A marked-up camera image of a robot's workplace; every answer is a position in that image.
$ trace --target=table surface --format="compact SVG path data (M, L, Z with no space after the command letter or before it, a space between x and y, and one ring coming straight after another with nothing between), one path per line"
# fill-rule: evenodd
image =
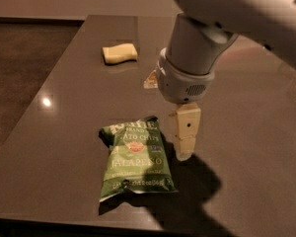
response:
M204 236L296 236L296 72L238 38L200 105L194 156L179 163L166 103L143 81L173 18L89 16L0 151L0 218ZM103 46L133 42L137 62L106 67ZM41 105L48 96L51 110ZM99 204L101 127L156 116L178 194Z

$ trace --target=chip bag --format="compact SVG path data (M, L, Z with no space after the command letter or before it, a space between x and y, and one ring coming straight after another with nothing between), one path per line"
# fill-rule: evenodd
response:
M100 138L110 147L100 201L132 191L176 192L155 117L103 127Z

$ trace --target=dark floor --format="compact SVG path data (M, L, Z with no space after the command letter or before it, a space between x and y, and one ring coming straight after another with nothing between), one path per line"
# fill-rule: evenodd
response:
M0 147L79 27L0 23Z

